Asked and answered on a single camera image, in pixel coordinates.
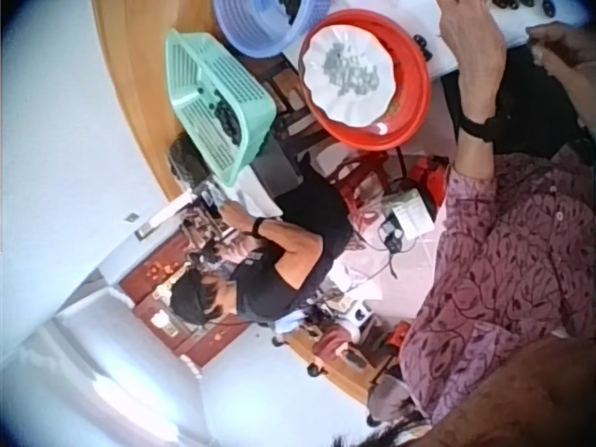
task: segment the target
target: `red bowl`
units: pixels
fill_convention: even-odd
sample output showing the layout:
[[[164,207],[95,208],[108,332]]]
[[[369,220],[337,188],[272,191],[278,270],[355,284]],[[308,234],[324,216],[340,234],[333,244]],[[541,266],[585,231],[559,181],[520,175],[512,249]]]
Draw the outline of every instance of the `red bowl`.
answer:
[[[305,85],[303,56],[310,40],[322,28],[352,25],[372,33],[394,62],[396,93],[387,111],[367,128],[351,128],[330,120],[312,101]],[[348,9],[331,14],[306,36],[300,51],[300,81],[306,104],[317,121],[340,142],[369,151],[383,151],[399,146],[420,129],[430,104],[430,79],[420,48],[393,20],[364,9]]]

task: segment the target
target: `sleeve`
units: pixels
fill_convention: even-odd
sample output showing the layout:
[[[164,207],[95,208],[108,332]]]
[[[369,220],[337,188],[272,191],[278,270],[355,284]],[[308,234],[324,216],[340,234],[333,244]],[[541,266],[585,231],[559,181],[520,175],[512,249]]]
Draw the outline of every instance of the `sleeve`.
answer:
[[[478,180],[450,168],[445,207],[445,231],[437,250],[435,280],[475,256],[496,220],[496,178]]]
[[[277,321],[295,310],[298,291],[275,268],[259,273],[245,291],[244,304],[261,321]]]

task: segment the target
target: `red wooden cabinet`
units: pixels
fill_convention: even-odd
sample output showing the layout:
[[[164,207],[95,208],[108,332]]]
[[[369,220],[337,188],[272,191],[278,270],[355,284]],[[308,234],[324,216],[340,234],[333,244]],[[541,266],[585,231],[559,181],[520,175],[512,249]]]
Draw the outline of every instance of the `red wooden cabinet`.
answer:
[[[120,281],[120,287],[135,304],[151,294],[186,261],[190,245],[182,231],[176,232]]]
[[[228,315],[221,325],[209,325],[206,332],[189,329],[153,291],[166,282],[184,264],[190,243],[177,232],[134,268],[120,287],[136,304],[133,313],[177,357],[187,356],[195,365],[205,366],[249,327],[235,315]]]

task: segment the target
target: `pink patterned shirt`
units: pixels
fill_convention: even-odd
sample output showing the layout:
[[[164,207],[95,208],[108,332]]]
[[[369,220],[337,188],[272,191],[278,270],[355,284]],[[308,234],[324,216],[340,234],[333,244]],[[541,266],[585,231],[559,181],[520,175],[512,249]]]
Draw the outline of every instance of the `pink patterned shirt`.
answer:
[[[551,332],[596,342],[594,174],[566,151],[497,156],[491,181],[451,171],[435,283],[400,358],[433,423]]]

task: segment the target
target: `green plastic basket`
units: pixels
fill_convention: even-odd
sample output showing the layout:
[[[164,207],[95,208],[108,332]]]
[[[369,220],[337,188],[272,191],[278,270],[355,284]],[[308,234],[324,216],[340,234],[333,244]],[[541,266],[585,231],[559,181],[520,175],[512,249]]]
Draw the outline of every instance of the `green plastic basket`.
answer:
[[[233,186],[238,173],[259,153],[276,116],[269,93],[212,35],[179,34],[166,38],[168,94],[174,113],[215,176]],[[241,132],[233,143],[215,114],[229,103]]]

